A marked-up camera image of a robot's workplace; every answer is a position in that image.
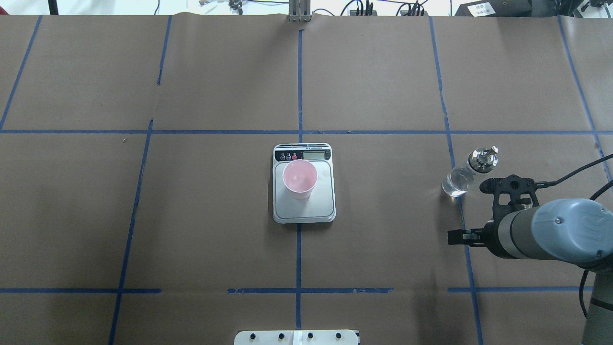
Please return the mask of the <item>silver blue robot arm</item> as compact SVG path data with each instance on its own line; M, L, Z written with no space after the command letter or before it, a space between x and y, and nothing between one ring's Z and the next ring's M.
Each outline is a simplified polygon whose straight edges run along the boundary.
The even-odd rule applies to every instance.
M583 345L612 343L611 210L585 198L556 199L542 206L504 212L481 229L447 232L449 245L487 248L508 259L554 260L595 273Z

